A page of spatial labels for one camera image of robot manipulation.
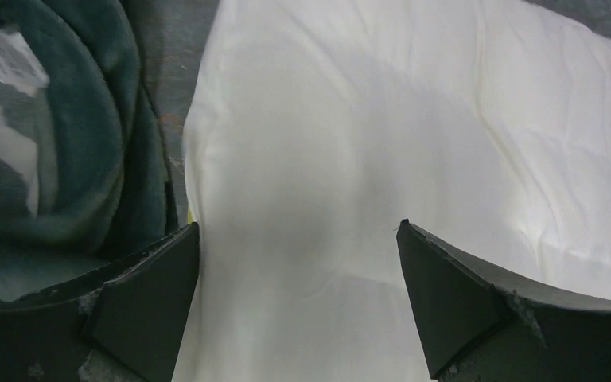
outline black plastic part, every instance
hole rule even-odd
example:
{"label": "black plastic part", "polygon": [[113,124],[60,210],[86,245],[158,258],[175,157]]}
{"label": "black plastic part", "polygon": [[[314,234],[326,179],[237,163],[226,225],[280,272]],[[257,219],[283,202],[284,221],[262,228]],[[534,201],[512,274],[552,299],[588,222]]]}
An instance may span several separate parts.
{"label": "black plastic part", "polygon": [[[198,237],[189,225],[77,279],[0,302],[0,382],[170,382],[197,280]],[[91,316],[98,341],[82,333]],[[113,346],[120,341],[132,353]]]}
{"label": "black plastic part", "polygon": [[[397,241],[430,374],[437,371],[433,379],[611,382],[611,301],[537,283],[460,251],[408,220]],[[482,290],[489,292],[488,301]],[[508,318],[479,331],[490,321],[468,300],[472,295],[486,315],[495,306]]]}
{"label": "black plastic part", "polygon": [[198,235],[185,230],[104,285],[84,334],[149,382],[170,382],[198,277]]}

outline gray surface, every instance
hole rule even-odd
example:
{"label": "gray surface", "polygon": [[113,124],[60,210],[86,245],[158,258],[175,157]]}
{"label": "gray surface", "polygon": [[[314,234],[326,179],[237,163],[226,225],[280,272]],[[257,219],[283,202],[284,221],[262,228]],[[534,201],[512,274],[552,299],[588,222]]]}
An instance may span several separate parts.
{"label": "gray surface", "polygon": [[[146,82],[172,164],[177,212],[186,217],[181,133],[219,0],[124,0],[146,57]],[[528,0],[611,37],[611,0]]]}

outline green blanket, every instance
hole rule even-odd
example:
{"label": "green blanket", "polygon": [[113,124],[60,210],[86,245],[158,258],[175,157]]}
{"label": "green blanket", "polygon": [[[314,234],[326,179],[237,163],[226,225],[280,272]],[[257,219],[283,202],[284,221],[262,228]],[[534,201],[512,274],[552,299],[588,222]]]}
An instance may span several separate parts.
{"label": "green blanket", "polygon": [[51,211],[0,220],[0,299],[143,249],[176,212],[158,121],[118,0],[0,0],[47,72],[58,190]]}

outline white blanket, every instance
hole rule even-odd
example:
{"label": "white blanket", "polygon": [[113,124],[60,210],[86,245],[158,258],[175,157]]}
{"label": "white blanket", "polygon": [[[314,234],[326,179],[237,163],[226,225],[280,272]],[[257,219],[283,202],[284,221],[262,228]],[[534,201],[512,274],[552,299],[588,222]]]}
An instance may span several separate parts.
{"label": "white blanket", "polygon": [[519,0],[222,0],[175,380],[426,382],[403,218],[611,298],[611,40]]}

